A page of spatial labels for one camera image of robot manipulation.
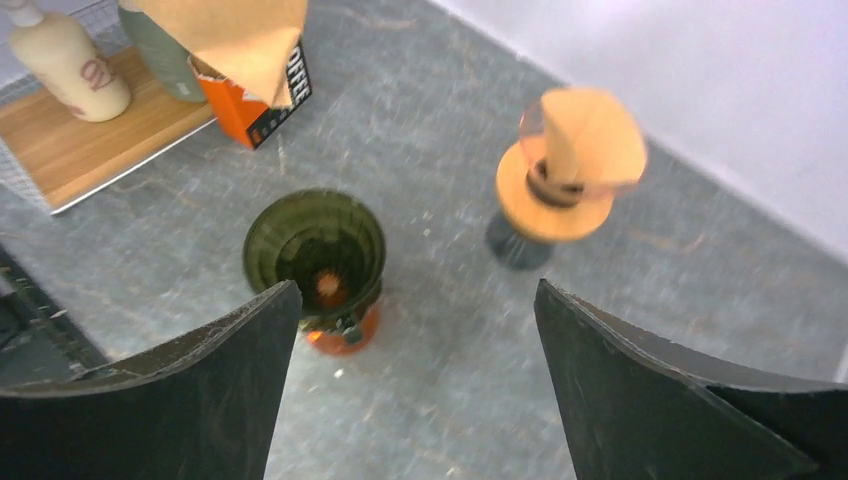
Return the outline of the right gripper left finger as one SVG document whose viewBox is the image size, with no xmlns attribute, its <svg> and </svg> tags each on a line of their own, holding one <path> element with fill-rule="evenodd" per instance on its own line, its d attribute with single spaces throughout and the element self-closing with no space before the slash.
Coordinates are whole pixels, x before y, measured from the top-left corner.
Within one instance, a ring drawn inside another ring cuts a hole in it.
<svg viewBox="0 0 848 480">
<path fill-rule="evenodd" d="M 5 479 L 260 479 L 301 314 L 281 282 L 72 379 L 1 391 Z"/>
</svg>

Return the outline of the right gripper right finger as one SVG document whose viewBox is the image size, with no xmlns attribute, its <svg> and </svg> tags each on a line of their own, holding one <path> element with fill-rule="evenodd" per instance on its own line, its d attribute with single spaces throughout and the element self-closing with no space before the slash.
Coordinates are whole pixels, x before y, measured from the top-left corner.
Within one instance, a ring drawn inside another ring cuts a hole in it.
<svg viewBox="0 0 848 480">
<path fill-rule="evenodd" d="M 580 479 L 843 479 L 847 388 L 675 343 L 547 280 L 534 313 Z"/>
</svg>

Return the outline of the orange liquid glass beaker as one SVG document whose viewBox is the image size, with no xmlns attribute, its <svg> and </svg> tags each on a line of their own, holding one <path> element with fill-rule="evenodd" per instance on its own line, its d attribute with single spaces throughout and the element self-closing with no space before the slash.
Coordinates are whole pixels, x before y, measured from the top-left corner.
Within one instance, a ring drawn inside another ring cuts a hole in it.
<svg viewBox="0 0 848 480">
<path fill-rule="evenodd" d="M 310 332 L 307 343 L 317 351 L 331 356 L 346 356 L 362 350 L 375 337 L 380 323 L 381 302 L 368 308 L 363 320 L 341 333 Z"/>
</svg>

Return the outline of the dark green ceramic dripper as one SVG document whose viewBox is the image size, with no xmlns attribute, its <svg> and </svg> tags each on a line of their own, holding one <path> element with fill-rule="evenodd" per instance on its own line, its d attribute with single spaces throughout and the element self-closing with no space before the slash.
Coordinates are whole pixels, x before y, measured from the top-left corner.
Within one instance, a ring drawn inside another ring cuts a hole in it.
<svg viewBox="0 0 848 480">
<path fill-rule="evenodd" d="M 374 213 L 351 195 L 320 188 L 266 207 L 242 249 L 254 292 L 282 281 L 297 285 L 304 334 L 341 333 L 358 325 L 380 299 L 386 260 L 385 235 Z"/>
</svg>

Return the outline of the clear glass dripper cone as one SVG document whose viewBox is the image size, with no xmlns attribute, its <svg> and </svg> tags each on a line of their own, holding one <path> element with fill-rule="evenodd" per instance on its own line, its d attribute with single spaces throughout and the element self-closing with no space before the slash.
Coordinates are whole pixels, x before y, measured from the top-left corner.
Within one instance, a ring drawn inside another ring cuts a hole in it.
<svg viewBox="0 0 848 480">
<path fill-rule="evenodd" d="M 638 185 L 641 179 L 635 184 L 594 187 L 580 183 L 559 185 L 549 181 L 544 164 L 541 97 L 528 106 L 519 124 L 519 145 L 528 164 L 528 183 L 534 193 L 554 205 L 572 206 L 581 202 L 613 199 Z"/>
</svg>

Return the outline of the brown paper coffee filter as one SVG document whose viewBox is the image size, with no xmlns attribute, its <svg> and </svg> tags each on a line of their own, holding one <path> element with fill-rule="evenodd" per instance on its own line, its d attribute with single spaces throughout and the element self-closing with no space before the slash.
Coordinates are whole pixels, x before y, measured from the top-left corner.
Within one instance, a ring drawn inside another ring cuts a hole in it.
<svg viewBox="0 0 848 480">
<path fill-rule="evenodd" d="M 551 89 L 541 99 L 545 171 L 555 184 L 635 184 L 647 164 L 641 129 L 610 92 Z"/>
</svg>

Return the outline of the dark glass carafe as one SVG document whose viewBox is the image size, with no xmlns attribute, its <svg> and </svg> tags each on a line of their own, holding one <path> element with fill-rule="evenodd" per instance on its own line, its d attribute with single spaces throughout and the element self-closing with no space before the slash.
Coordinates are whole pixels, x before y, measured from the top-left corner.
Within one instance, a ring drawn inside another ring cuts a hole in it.
<svg viewBox="0 0 848 480">
<path fill-rule="evenodd" d="M 506 216 L 496 212 L 485 232 L 485 242 L 493 257 L 514 271 L 536 270 L 553 255 L 553 244 L 533 240 L 512 226 Z"/>
</svg>

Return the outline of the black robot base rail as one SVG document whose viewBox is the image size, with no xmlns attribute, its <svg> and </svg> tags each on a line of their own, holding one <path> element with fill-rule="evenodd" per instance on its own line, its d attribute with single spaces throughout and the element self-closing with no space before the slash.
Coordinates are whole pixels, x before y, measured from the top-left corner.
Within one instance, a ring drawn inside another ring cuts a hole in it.
<svg viewBox="0 0 848 480">
<path fill-rule="evenodd" d="M 25 268 L 1 250 L 1 386 L 65 381 L 110 361 Z"/>
</svg>

